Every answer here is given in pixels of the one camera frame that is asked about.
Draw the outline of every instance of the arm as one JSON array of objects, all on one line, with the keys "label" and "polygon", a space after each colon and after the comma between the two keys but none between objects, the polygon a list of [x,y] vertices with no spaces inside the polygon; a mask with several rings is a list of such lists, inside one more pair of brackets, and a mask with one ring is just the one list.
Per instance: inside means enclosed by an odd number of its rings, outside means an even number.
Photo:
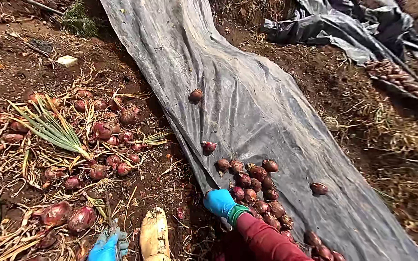
[{"label": "arm", "polygon": [[260,261],[312,261],[275,228],[249,213],[243,213],[238,217],[236,229]]}]

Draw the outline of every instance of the rock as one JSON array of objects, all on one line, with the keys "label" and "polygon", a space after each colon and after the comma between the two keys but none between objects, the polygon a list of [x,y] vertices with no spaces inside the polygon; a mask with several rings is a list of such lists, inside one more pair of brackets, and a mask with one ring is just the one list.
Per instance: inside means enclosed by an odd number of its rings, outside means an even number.
[{"label": "rock", "polygon": [[69,68],[78,63],[78,59],[70,55],[60,57],[56,63],[64,68]]}]

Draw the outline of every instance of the black plastic sheet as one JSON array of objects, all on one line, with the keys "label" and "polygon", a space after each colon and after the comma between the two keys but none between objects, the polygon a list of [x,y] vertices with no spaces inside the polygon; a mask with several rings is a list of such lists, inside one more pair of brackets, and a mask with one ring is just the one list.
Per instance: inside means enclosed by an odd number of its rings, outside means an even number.
[{"label": "black plastic sheet", "polygon": [[[293,78],[242,52],[216,30],[206,0],[102,0],[109,20],[153,88],[203,191],[228,188],[214,162],[273,158],[280,201],[302,240],[311,229],[347,260],[418,260],[418,246],[341,151]],[[202,89],[200,104],[188,94]],[[202,141],[217,142],[211,156]],[[309,183],[329,193],[315,197]]]}]

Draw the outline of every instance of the hand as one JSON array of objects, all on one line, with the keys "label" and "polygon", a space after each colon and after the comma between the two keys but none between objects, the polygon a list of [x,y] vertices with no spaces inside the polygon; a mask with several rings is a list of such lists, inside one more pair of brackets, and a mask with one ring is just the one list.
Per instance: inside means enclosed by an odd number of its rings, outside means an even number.
[{"label": "hand", "polygon": [[105,228],[99,235],[93,249],[88,255],[88,261],[116,261],[116,245],[119,242],[119,254],[122,258],[127,255],[129,242],[125,240],[126,232],[116,228],[108,238],[108,229]]},{"label": "hand", "polygon": [[202,203],[214,215],[224,218],[228,218],[232,208],[237,205],[226,189],[210,191],[206,198],[202,200]]}]

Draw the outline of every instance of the pile of onions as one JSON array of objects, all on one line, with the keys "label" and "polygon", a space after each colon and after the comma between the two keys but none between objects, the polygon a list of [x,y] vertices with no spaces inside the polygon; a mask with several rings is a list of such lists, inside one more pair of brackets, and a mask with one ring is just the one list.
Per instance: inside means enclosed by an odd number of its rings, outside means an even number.
[{"label": "pile of onions", "polygon": [[90,228],[96,221],[96,213],[88,206],[80,207],[72,212],[67,227],[75,232]]}]

